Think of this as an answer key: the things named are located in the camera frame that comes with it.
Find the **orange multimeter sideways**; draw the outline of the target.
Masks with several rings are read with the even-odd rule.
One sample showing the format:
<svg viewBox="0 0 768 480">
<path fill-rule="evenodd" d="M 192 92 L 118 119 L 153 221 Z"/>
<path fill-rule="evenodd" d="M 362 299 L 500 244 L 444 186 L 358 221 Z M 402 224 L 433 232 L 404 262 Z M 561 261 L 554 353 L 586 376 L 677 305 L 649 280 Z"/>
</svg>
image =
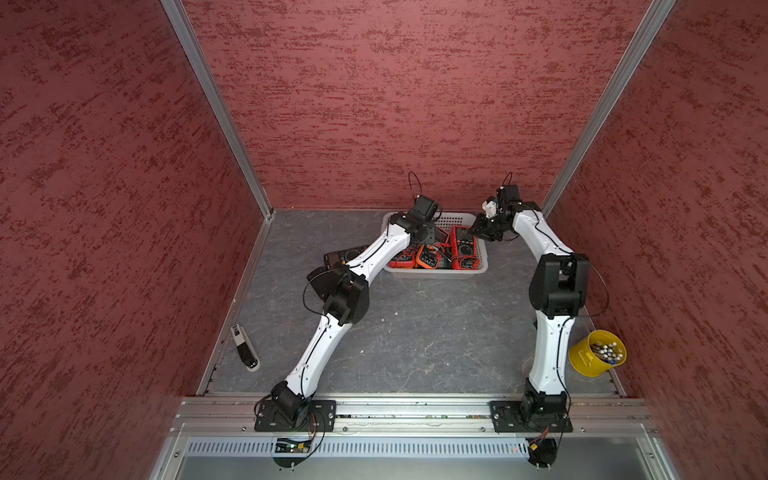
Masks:
<svg viewBox="0 0 768 480">
<path fill-rule="evenodd" d="M 416 255 L 416 266 L 425 270 L 445 269 L 449 265 L 449 259 L 445 255 L 441 244 L 421 245 Z"/>
</svg>

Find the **white plastic basket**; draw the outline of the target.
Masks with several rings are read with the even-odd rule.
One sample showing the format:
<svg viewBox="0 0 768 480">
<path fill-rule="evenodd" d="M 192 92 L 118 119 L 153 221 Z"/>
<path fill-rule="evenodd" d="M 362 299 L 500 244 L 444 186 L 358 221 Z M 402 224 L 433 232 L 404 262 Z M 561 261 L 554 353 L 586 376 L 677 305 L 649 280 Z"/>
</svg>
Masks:
<svg viewBox="0 0 768 480">
<path fill-rule="evenodd" d="M 476 215 L 465 212 L 452 212 L 444 211 L 439 220 L 436 221 L 436 226 L 442 228 L 445 231 L 449 231 L 453 226 L 471 227 L 476 220 Z M 477 258 L 478 266 L 474 270 L 455 270 L 455 269 L 404 269 L 404 268 L 391 268 L 385 266 L 384 271 L 390 273 L 395 278 L 400 279 L 439 279 L 439 280 L 465 280 L 471 276 L 480 275 L 488 269 L 488 255 L 483 240 L 478 240 L 477 243 Z"/>
</svg>

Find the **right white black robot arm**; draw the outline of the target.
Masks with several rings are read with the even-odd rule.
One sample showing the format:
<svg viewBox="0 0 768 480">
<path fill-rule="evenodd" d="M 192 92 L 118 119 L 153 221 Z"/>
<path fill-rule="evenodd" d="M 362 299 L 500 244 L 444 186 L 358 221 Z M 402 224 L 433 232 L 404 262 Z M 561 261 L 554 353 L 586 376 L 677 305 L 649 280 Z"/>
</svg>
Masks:
<svg viewBox="0 0 768 480">
<path fill-rule="evenodd" d="M 475 236 L 501 241 L 506 232 L 514 232 L 537 261 L 528 290 L 536 315 L 536 345 L 518 415 L 531 424 L 564 418 L 569 398 L 566 347 L 573 322 L 586 303 L 590 262 L 566 246 L 531 203 L 487 199 L 482 210 L 471 227 Z"/>
</svg>

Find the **dark green multimeter top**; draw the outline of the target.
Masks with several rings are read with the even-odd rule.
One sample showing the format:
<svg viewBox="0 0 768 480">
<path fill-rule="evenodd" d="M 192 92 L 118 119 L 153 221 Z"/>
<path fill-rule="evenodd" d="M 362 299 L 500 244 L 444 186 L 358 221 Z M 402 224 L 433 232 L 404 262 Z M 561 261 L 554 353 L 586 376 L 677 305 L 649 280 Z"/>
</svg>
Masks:
<svg viewBox="0 0 768 480">
<path fill-rule="evenodd" d="M 357 258 L 366 249 L 367 246 L 363 245 L 326 253 L 323 257 L 324 265 L 327 269 L 341 268 Z"/>
</svg>

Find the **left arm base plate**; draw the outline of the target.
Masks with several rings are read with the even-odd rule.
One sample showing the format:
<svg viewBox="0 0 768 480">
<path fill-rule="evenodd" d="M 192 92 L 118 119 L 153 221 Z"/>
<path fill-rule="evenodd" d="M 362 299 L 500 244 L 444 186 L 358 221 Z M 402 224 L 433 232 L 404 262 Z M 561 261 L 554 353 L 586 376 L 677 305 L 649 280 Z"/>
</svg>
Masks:
<svg viewBox="0 0 768 480">
<path fill-rule="evenodd" d="M 294 413 L 282 413 L 274 400 L 260 402 L 254 409 L 256 432 L 332 432 L 335 428 L 337 402 L 311 400 Z"/>
</svg>

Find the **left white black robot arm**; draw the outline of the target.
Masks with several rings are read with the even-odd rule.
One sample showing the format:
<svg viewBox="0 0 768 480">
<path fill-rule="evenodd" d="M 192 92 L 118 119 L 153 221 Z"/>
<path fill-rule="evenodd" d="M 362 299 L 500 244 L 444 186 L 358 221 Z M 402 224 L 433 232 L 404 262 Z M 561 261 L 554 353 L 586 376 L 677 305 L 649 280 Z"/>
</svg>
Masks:
<svg viewBox="0 0 768 480">
<path fill-rule="evenodd" d="M 294 369 L 270 393 L 276 412 L 292 428 L 304 425 L 325 366 L 344 335 L 366 315 L 373 280 L 413 241 L 426 238 L 434 215 L 415 208 L 396 213 L 381 235 L 352 261 L 310 274 L 308 285 L 323 302 L 317 312 L 318 327 Z"/>
</svg>

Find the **red multimeter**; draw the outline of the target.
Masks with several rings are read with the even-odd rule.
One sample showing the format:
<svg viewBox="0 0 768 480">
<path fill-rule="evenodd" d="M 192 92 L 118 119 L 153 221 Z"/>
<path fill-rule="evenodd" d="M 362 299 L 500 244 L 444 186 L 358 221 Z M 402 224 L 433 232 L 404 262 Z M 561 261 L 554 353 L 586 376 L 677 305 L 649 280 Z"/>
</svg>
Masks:
<svg viewBox="0 0 768 480">
<path fill-rule="evenodd" d="M 413 269 L 416 265 L 418 250 L 415 247 L 408 247 L 395 255 L 389 262 L 388 267 L 392 269 Z"/>
</svg>

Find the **red clamp meter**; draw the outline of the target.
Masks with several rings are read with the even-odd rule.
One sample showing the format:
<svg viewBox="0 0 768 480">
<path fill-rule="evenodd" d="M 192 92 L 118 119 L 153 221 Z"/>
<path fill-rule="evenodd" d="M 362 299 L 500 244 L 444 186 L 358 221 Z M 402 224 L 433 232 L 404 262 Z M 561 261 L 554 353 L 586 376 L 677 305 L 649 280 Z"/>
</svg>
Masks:
<svg viewBox="0 0 768 480">
<path fill-rule="evenodd" d="M 477 243 L 470 228 L 453 226 L 450 234 L 451 262 L 454 270 L 477 270 L 479 258 Z"/>
</svg>

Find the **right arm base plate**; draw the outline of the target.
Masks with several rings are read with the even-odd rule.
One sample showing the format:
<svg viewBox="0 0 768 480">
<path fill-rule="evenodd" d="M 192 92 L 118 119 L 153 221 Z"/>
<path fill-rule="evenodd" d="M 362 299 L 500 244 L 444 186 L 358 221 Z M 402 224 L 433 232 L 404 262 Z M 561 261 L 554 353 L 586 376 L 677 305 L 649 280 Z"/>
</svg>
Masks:
<svg viewBox="0 0 768 480">
<path fill-rule="evenodd" d="M 543 403 L 522 401 L 490 401 L 490 417 L 496 433 L 539 435 L 571 433 L 573 425 L 568 415 L 567 400 L 556 398 Z"/>
</svg>

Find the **grey white handheld device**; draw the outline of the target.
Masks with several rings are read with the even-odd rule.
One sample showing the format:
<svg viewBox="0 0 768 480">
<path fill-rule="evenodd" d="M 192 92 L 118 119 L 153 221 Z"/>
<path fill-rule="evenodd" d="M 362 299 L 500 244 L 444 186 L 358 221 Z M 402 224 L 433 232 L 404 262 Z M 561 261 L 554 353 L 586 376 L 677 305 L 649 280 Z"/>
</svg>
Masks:
<svg viewBox="0 0 768 480">
<path fill-rule="evenodd" d="M 245 330 L 240 324 L 234 324 L 231 327 L 231 333 L 241 363 L 249 372 L 257 371 L 260 361 Z"/>
</svg>

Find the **aluminium front rail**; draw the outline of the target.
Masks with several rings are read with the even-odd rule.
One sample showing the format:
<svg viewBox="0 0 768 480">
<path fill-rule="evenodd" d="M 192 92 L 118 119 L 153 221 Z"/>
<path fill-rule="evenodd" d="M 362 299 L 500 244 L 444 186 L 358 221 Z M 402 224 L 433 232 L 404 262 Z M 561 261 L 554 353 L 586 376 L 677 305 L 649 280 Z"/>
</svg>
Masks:
<svg viewBox="0 0 768 480">
<path fill-rule="evenodd" d="M 341 394 L 335 436 L 492 437 L 490 403 L 514 400 L 503 394 Z M 573 395 L 571 438 L 658 438 L 659 429 L 643 399 Z M 185 397 L 174 416 L 174 434 L 245 436 L 254 433 L 256 395 Z"/>
</svg>

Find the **yellow cup with batteries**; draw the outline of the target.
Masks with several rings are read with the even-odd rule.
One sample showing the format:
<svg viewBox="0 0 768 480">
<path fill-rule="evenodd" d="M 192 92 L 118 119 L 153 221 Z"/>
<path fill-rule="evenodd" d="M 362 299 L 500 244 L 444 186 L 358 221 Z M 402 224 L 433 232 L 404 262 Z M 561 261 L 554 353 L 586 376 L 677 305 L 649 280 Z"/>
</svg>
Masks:
<svg viewBox="0 0 768 480">
<path fill-rule="evenodd" d="M 568 351 L 571 366 L 581 375 L 595 378 L 623 365 L 628 351 L 621 339 L 606 330 L 594 330 Z"/>
</svg>

